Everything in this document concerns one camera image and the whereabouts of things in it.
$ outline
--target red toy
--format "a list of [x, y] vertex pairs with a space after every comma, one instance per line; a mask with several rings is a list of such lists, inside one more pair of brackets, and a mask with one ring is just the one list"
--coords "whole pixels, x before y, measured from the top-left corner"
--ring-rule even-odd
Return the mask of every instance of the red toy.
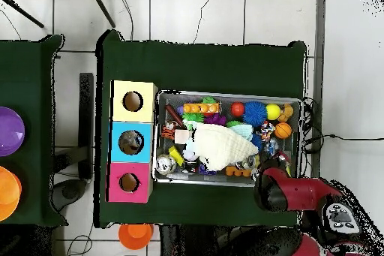
[[245, 111], [244, 104], [240, 103], [239, 101], [233, 103], [231, 106], [231, 111], [235, 117], [240, 117]]

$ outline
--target circular hole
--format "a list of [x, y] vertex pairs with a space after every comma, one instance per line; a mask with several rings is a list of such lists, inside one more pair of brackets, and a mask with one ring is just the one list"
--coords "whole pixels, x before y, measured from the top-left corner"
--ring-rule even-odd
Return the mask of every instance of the circular hole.
[[118, 181], [120, 188], [127, 192], [135, 192], [139, 188], [140, 181], [132, 173], [126, 173]]
[[128, 111], [139, 111], [143, 107], [143, 97], [138, 92], [128, 92], [123, 97], [123, 106]]
[[144, 137], [135, 130], [125, 131], [118, 139], [118, 147], [126, 155], [137, 155], [144, 147]]

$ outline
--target orange cup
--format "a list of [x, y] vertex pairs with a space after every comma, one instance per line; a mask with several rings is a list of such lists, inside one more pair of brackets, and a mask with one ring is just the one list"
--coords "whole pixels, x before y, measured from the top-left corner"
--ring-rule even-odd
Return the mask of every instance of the orange cup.
[[122, 224], [118, 229], [120, 243], [129, 249], [146, 247], [153, 235], [153, 224]]
[[0, 221], [10, 217], [19, 204], [21, 183], [17, 176], [0, 167]]

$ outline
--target white cloth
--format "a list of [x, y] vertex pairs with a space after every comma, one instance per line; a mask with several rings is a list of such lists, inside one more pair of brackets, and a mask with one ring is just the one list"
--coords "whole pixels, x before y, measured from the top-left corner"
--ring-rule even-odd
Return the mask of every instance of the white cloth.
[[196, 123], [193, 136], [194, 153], [210, 171], [259, 153], [258, 148], [234, 131], [220, 125]]

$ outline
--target green table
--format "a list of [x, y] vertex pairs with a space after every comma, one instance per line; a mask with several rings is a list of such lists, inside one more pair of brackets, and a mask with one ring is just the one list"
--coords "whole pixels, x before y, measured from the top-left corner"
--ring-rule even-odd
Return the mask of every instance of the green table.
[[14, 154], [0, 157], [0, 165], [22, 183], [16, 211], [2, 224], [66, 223], [50, 204], [53, 183], [53, 105], [51, 70], [61, 35], [39, 42], [0, 41], [0, 106], [9, 107], [25, 123], [25, 139]]
[[96, 53], [96, 225], [296, 223], [295, 212], [259, 209], [252, 188], [156, 182], [147, 204], [107, 203], [105, 179], [111, 80], [153, 82], [159, 89], [302, 98], [304, 43], [271, 47], [125, 42], [112, 30], [99, 39]]

